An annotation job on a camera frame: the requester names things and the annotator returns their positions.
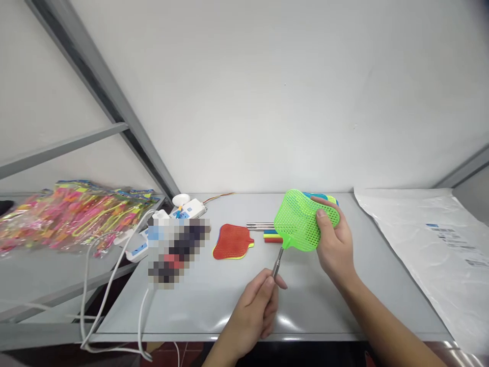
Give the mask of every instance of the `power strip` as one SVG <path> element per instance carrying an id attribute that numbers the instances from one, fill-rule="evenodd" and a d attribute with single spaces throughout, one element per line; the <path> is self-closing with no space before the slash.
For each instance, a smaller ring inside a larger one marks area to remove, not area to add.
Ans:
<path id="1" fill-rule="evenodd" d="M 170 218 L 169 215 L 164 210 L 160 210 L 160 211 L 155 212 L 152 215 L 152 217 L 153 217 L 153 219 L 169 219 Z M 126 257 L 130 262 L 138 263 L 142 259 L 144 259 L 146 256 L 148 256 L 148 231 L 149 231 L 149 228 L 146 228 L 144 231 L 139 233 L 139 235 L 144 240 L 144 242 L 141 246 L 139 246 L 133 250 L 126 251 Z"/>
<path id="2" fill-rule="evenodd" d="M 176 218 L 177 217 L 177 211 L 178 208 L 172 211 L 170 214 L 170 218 Z M 182 207 L 182 211 L 180 212 L 180 219 L 193 219 L 193 218 L 199 218 L 205 212 L 207 211 L 207 208 L 202 204 L 199 200 L 197 199 L 192 199 L 189 201 L 187 204 L 185 204 Z"/>

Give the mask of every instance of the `hand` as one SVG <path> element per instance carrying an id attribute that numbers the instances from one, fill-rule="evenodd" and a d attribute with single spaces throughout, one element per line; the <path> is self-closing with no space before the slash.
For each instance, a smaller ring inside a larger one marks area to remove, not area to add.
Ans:
<path id="1" fill-rule="evenodd" d="M 274 329 L 279 306 L 279 286 L 287 289 L 280 275 L 277 284 L 270 269 L 263 269 L 244 289 L 216 344 L 235 360 L 253 349 L 259 338 L 265 339 Z"/>
<path id="2" fill-rule="evenodd" d="M 336 286 L 346 285 L 357 278 L 353 265 L 353 239 L 348 222 L 338 205 L 316 196 L 311 199 L 319 204 L 333 207 L 340 215 L 340 222 L 336 228 L 333 228 L 330 218 L 323 209 L 316 212 L 317 225 L 321 230 L 317 257 L 322 269 Z"/>

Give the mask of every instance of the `table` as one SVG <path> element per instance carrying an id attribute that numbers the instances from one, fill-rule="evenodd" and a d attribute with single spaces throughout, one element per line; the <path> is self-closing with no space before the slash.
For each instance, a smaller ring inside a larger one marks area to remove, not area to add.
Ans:
<path id="1" fill-rule="evenodd" d="M 217 194 L 191 195 L 201 201 Z M 423 293 L 353 194 L 334 195 L 354 238 L 359 276 L 410 330 L 425 341 L 453 340 Z M 251 232 L 255 247 L 241 260 L 215 260 L 212 250 L 219 228 L 230 223 L 272 222 L 283 194 L 236 194 L 209 202 L 210 240 L 173 290 L 150 291 L 145 304 L 144 341 L 216 340 L 245 285 L 263 268 L 271 268 L 279 245 L 266 244 L 263 232 Z M 138 315 L 146 291 L 147 258 L 136 268 L 105 317 L 94 342 L 137 340 Z M 267 340 L 365 339 L 339 292 L 322 271 L 315 252 L 287 249 L 280 274 L 289 289 L 280 291 L 274 333 Z"/>

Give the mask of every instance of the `white cable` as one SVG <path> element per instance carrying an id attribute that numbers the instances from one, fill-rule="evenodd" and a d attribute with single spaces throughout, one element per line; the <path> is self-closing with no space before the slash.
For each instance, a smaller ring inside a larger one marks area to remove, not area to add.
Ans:
<path id="1" fill-rule="evenodd" d="M 41 303 L 10 301 L 10 300 L 4 300 L 4 299 L 0 299 L 0 303 L 10 303 L 10 304 L 15 304 L 15 305 L 19 305 L 19 306 L 26 306 L 26 307 L 30 307 L 30 308 L 38 308 L 38 309 L 41 309 L 41 310 L 44 310 L 44 311 L 51 311 L 52 310 L 52 307 L 43 305 Z M 63 316 L 69 317 L 71 319 L 80 319 L 80 318 L 82 318 L 81 316 L 71 315 L 71 314 L 65 314 Z M 85 316 L 85 319 L 94 320 L 95 319 L 95 316 Z"/>
<path id="2" fill-rule="evenodd" d="M 100 240 L 102 239 L 103 236 L 108 235 L 109 233 L 105 233 L 104 235 L 102 235 L 99 238 L 97 238 L 97 240 L 94 241 L 94 243 L 92 243 L 90 245 L 90 247 L 88 248 L 88 251 L 87 251 L 87 261 L 85 263 L 85 277 L 84 277 L 84 282 L 83 282 L 83 297 L 82 297 L 81 308 L 80 308 L 80 317 L 81 317 L 81 319 L 80 319 L 80 332 L 81 332 L 81 336 L 83 338 L 83 341 L 81 343 L 80 349 L 86 350 L 86 351 L 88 351 L 90 353 L 102 353 L 102 352 L 108 352 L 108 351 L 137 353 L 137 354 L 141 354 L 141 356 L 145 360 L 152 362 L 153 359 L 152 359 L 151 355 L 149 353 L 147 353 L 146 351 L 143 350 L 142 335 L 141 335 L 142 334 L 141 333 L 142 311 L 143 311 L 144 301 L 145 301 L 146 296 L 148 294 L 148 290 L 146 290 L 146 293 L 145 293 L 144 298 L 143 298 L 143 302 L 141 302 L 141 309 L 140 309 L 140 314 L 139 314 L 139 321 L 140 321 L 139 324 L 138 324 L 138 348 L 139 348 L 139 350 L 130 349 L 130 348 L 119 348 L 119 347 L 105 348 L 105 349 L 92 348 L 92 347 L 90 347 L 89 339 L 92 336 L 95 328 L 97 327 L 98 322 L 100 321 L 100 317 L 101 317 L 103 308 L 105 307 L 105 302 L 107 301 L 108 293 L 109 293 L 109 291 L 111 289 L 112 281 L 114 280 L 116 271 L 119 268 L 119 264 L 121 263 L 122 258 L 125 255 L 125 251 L 126 251 L 127 246 L 131 242 L 132 237 L 136 233 L 138 233 L 139 227 L 141 227 L 142 224 L 146 223 L 146 221 L 149 218 L 148 215 L 152 215 L 154 212 L 155 212 L 154 210 L 149 210 L 149 211 L 147 211 L 144 214 L 144 216 L 142 217 L 141 221 L 138 223 L 138 225 L 134 229 L 134 232 L 131 234 L 131 236 L 127 240 L 126 244 L 122 248 L 121 255 L 119 256 L 119 259 L 117 260 L 116 265 L 114 266 L 114 270 L 112 271 L 112 275 L 111 275 L 110 279 L 108 280 L 107 289 L 105 290 L 105 294 L 103 296 L 102 304 L 100 305 L 100 310 L 98 311 L 98 314 L 95 317 L 95 321 L 93 322 L 93 325 L 92 325 L 90 331 L 88 332 L 88 335 L 86 335 L 85 334 L 85 321 L 84 321 L 84 316 L 85 316 L 85 301 L 86 301 L 86 295 L 87 295 L 88 269 L 89 269 L 88 263 L 89 263 L 89 260 L 90 260 L 90 251 L 91 251 L 92 247 L 95 246 L 95 244 L 98 244 L 100 242 Z"/>
<path id="3" fill-rule="evenodd" d="M 173 342 L 173 344 L 175 344 L 175 348 L 177 349 L 177 356 L 178 356 L 177 366 L 180 367 L 180 351 L 178 350 L 178 345 L 175 342 Z"/>

